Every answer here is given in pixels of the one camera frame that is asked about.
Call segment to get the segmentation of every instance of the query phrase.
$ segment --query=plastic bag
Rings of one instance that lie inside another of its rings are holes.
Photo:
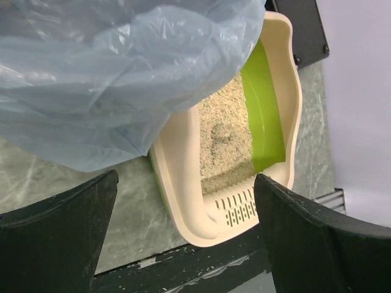
[[[15,0],[0,8],[0,136],[90,172],[146,155],[231,80],[265,0]]]

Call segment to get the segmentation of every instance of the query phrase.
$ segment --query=garbage bag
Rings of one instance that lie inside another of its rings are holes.
[[[147,155],[173,112],[246,62],[265,0],[11,0],[0,136],[82,172]]]

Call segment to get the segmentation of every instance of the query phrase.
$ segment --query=black object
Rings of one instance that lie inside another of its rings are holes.
[[[315,0],[267,0],[267,10],[289,18],[293,27],[293,59],[298,68],[329,56],[330,49]]]
[[[230,292],[260,273],[270,272],[258,229],[254,227],[214,247],[188,244],[154,255],[149,260],[101,273],[95,276],[91,291],[164,293],[181,287],[180,293]]]
[[[265,175],[255,203],[277,292],[391,292],[391,229],[304,198]]]
[[[117,182],[110,171],[0,215],[0,292],[89,292]]]

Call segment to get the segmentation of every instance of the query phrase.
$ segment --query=beige litter box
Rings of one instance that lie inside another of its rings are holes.
[[[291,189],[302,92],[293,61],[292,25],[288,18],[266,12],[260,40],[269,63],[286,148],[286,161],[272,165],[263,173]],[[167,208],[180,234],[189,243],[213,246],[258,223],[255,176],[213,194],[202,195],[197,106],[170,117],[150,155]]]

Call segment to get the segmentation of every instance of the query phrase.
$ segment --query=gray plastic bag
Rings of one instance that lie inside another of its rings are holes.
[[[0,8],[0,136],[91,172],[146,155],[246,62],[265,0],[16,0]]]

